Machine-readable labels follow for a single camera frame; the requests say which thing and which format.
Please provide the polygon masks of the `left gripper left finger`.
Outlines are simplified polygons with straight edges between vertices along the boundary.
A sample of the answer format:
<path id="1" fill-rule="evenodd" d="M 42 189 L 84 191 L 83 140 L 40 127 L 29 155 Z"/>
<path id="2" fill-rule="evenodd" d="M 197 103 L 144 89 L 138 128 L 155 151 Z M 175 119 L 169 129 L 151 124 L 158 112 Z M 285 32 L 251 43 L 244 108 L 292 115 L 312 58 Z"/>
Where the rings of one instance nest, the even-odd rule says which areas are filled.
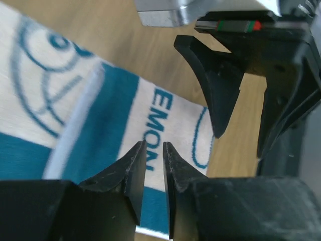
<path id="1" fill-rule="evenodd" d="M 79 184 L 1 182 L 1 240 L 134 240 L 140 223 L 146 142 Z"/>

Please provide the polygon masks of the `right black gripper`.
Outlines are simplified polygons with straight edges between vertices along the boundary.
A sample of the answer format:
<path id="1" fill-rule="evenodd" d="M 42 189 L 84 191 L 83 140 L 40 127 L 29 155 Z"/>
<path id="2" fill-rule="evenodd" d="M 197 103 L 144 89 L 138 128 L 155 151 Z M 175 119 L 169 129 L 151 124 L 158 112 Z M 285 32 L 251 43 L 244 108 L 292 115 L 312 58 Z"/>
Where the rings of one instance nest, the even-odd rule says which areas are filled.
<path id="1" fill-rule="evenodd" d="M 214 137 L 225 132 L 243 76 L 266 80 L 257 144 L 259 176 L 296 176 L 307 116 L 320 104 L 320 1 L 279 1 L 271 11 L 208 12 L 195 29 L 227 48 L 178 35 L 174 48 L 204 94 Z"/>

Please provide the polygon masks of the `teal and cream Doraemon towel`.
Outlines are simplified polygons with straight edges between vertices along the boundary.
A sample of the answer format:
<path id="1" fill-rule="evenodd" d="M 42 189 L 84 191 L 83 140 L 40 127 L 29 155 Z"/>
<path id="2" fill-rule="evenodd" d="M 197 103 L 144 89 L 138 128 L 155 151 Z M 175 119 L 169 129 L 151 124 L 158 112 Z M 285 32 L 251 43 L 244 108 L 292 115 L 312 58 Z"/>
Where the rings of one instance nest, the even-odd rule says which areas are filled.
<path id="1" fill-rule="evenodd" d="M 69 179 L 102 171 L 147 142 L 140 226 L 168 239 L 163 142 L 205 174 L 206 107 L 116 67 L 1 4 L 1 179 Z"/>

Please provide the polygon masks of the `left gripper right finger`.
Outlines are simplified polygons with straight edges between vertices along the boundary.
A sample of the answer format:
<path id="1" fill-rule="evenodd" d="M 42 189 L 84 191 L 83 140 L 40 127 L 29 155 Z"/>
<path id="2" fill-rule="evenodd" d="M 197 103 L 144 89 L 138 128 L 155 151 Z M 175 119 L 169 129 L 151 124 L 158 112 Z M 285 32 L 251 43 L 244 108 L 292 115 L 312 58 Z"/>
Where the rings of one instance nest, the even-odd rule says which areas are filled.
<path id="1" fill-rule="evenodd" d="M 209 178 L 163 144 L 172 240 L 320 240 L 320 204 L 293 177 Z"/>

